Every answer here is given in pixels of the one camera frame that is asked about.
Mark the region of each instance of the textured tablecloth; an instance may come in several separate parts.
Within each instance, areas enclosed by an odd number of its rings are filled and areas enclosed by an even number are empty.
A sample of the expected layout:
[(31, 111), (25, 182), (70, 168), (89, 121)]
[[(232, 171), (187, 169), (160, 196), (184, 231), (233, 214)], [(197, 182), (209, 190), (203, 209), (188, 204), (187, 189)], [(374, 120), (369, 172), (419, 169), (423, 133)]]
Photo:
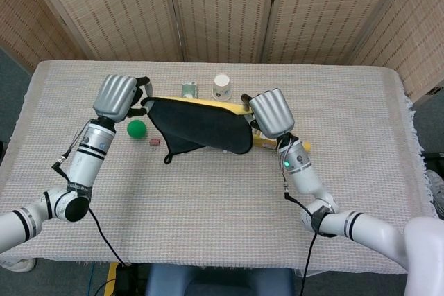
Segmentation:
[[(92, 105), (108, 74), (148, 76), (155, 96), (179, 96), (181, 84), (195, 80), (199, 97), (211, 98), (217, 73), (231, 77), (232, 102), (240, 103), (244, 92), (283, 91), (296, 120), (293, 133), (311, 142), (311, 160), (342, 209), (366, 212), (399, 230), (414, 216), (433, 215), (409, 100), (390, 69), (79, 61), (43, 62), (34, 73), (0, 169), (0, 211), (65, 185), (51, 165), (95, 117)], [(142, 120), (148, 138), (160, 136), (148, 117)], [(131, 139), (128, 122), (116, 125), (92, 196), (103, 231), (123, 260), (303, 268), (312, 234), (302, 227), (299, 208), (284, 200), (273, 150), (235, 155), (203, 148), (166, 165), (165, 142), (155, 148), (148, 139)], [(28, 257), (115, 261), (89, 214), (78, 223), (47, 221), (37, 238), (0, 256)], [(341, 237), (318, 237), (310, 269), (403, 272)]]

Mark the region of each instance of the table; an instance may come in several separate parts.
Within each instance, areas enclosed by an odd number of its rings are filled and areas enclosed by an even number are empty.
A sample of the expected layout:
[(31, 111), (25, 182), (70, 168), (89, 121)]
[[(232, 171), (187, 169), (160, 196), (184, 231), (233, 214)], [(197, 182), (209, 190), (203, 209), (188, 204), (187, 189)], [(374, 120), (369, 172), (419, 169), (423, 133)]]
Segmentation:
[[(51, 169), (75, 131), (95, 117), (92, 105), (108, 74), (148, 76), (155, 96), (179, 96), (196, 81), (211, 98), (212, 79), (227, 73), (232, 102), (279, 87), (311, 160), (342, 209), (383, 218), (402, 230), (433, 215), (409, 100), (396, 72), (381, 67), (298, 64), (48, 61), (33, 75), (0, 169), (0, 211), (38, 198), (65, 181)], [(148, 117), (148, 139), (159, 137)], [(284, 200), (273, 150), (246, 155), (202, 148), (163, 163), (167, 147), (117, 135), (96, 179), (92, 205), (125, 261), (226, 267), (303, 268), (311, 234), (299, 208)], [(293, 196), (305, 204), (311, 198)], [(51, 220), (33, 240), (1, 259), (115, 261), (88, 214), (78, 223)], [(345, 238), (318, 238), (312, 270), (400, 273), (383, 256)]]

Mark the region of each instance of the white paper cup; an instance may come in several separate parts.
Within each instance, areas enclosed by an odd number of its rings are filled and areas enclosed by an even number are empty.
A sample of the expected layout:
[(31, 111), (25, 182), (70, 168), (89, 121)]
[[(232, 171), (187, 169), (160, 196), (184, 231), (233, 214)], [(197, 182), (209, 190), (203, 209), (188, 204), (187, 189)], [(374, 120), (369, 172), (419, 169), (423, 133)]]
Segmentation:
[(218, 74), (215, 76), (212, 94), (216, 101), (228, 101), (231, 98), (230, 77), (226, 74)]

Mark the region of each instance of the floor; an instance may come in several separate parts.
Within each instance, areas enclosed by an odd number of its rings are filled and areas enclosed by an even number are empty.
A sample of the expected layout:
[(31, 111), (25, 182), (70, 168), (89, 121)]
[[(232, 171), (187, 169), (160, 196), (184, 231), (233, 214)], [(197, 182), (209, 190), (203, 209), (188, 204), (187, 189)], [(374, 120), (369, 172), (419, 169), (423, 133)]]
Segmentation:
[[(30, 76), (0, 50), (0, 141), (8, 142), (22, 108)], [(415, 108), (415, 127), (421, 145), (427, 152), (444, 151), (444, 91)], [(27, 295), (88, 295), (106, 281), (107, 264), (63, 263), (39, 259), (29, 273), (11, 273), (0, 268), (0, 288), (3, 296)], [(405, 275), (348, 274), (327, 272), (307, 278), (305, 295), (317, 296), (398, 296), (403, 295)], [(196, 296), (208, 295), (196, 292)]]

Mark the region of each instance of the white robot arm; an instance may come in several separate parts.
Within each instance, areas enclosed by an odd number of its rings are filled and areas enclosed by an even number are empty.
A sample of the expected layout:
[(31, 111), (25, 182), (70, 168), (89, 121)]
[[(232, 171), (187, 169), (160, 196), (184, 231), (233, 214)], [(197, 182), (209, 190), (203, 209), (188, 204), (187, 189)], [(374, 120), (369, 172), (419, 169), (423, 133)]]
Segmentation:
[(150, 80), (130, 76), (108, 76), (94, 103), (98, 118), (89, 121), (71, 166), (65, 174), (60, 168), (76, 139), (68, 151), (53, 165), (67, 181), (67, 187), (54, 188), (43, 193), (42, 197), (25, 207), (0, 216), (0, 253), (36, 237), (42, 231), (45, 220), (59, 218), (67, 222), (82, 219), (89, 209), (92, 186), (115, 136), (115, 123), (127, 116), (146, 113), (145, 109), (132, 109), (142, 96), (139, 86), (145, 86), (147, 94), (152, 94)]
[(344, 236), (401, 265), (408, 273), (405, 295), (444, 295), (444, 221), (414, 218), (402, 235), (390, 224), (358, 211), (339, 210), (321, 184), (299, 138), (290, 131), (294, 119), (279, 89), (242, 99), (253, 111), (250, 124), (268, 138), (277, 139), (279, 167), (284, 176), (284, 195), (289, 199), (284, 171), (299, 193), (315, 200), (301, 210), (304, 226), (321, 236)]

